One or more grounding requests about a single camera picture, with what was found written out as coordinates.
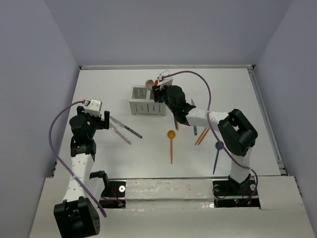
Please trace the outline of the black handled steel knife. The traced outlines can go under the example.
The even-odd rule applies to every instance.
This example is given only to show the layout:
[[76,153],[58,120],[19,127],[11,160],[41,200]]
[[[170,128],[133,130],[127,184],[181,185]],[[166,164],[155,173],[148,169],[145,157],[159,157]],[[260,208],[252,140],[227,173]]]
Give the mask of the black handled steel knife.
[[136,131],[134,131],[133,129],[131,129],[130,127],[128,127],[127,125],[123,124],[122,122],[118,121],[117,119],[115,119],[114,117],[110,116],[110,119],[116,123],[118,126],[125,128],[126,130],[128,130],[129,132],[131,132],[132,134],[134,134],[135,136],[137,136],[138,138],[142,139],[142,135],[140,135],[139,133],[137,133]]

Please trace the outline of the pink handled steel knife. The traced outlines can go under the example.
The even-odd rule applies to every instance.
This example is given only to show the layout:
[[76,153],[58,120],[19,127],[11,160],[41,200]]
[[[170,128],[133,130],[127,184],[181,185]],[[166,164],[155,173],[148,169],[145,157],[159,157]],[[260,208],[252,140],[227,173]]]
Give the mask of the pink handled steel knife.
[[131,141],[129,141],[122,133],[120,133],[117,128],[112,124],[112,123],[109,123],[109,127],[121,138],[123,139],[126,143],[128,143],[129,145],[132,144]]

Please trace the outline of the beige plastic spoon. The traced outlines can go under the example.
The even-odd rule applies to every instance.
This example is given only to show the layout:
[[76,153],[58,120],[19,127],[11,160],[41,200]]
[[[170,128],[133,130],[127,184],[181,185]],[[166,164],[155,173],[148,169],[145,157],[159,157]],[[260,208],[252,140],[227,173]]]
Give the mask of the beige plastic spoon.
[[145,86],[148,90],[152,90],[153,86],[155,85],[154,81],[153,80],[147,80],[145,82]]

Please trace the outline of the teal handled steel knife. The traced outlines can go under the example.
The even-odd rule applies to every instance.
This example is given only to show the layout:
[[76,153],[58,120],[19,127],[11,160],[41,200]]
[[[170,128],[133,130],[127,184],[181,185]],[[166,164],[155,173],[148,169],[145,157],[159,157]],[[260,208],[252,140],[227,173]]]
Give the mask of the teal handled steel knife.
[[191,116],[191,126],[194,127],[194,135],[197,136],[196,118],[194,114]]

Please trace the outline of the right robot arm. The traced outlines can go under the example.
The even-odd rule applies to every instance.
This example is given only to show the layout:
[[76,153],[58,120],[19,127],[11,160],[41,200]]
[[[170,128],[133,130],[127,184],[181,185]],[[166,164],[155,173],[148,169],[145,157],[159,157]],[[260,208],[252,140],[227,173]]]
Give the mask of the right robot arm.
[[228,189],[240,194],[251,178],[250,156],[258,133],[244,114],[233,109],[228,113],[209,112],[186,102],[181,87],[176,85],[152,87],[154,101],[165,103],[180,124],[210,129],[232,160]]

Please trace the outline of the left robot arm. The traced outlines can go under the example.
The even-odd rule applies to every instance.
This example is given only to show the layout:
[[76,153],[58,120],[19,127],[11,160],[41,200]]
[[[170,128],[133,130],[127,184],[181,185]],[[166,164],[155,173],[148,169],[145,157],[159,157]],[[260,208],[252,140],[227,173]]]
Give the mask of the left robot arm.
[[109,129],[109,112],[101,113],[100,101],[88,101],[77,107],[77,115],[69,121],[71,166],[65,196],[54,206],[53,214],[63,238],[88,238],[100,232],[99,214],[106,212],[99,203],[101,196],[109,192],[109,180],[104,171],[92,171],[97,146],[94,135],[97,130]]

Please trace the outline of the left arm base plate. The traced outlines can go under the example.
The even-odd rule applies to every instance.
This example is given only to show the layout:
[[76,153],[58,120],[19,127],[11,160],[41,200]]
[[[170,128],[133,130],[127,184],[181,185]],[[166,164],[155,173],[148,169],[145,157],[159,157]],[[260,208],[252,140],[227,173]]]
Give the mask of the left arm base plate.
[[125,180],[111,180],[110,187],[105,188],[101,194],[100,204],[105,209],[121,209],[125,208]]

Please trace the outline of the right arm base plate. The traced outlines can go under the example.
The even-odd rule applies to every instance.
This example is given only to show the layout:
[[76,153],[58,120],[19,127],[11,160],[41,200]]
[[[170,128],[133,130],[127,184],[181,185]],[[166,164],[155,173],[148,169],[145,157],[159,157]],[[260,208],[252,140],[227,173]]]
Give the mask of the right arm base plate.
[[240,191],[233,191],[227,180],[213,180],[212,185],[214,206],[216,208],[261,207],[257,191],[250,198],[256,185],[254,180],[250,180],[246,188]]

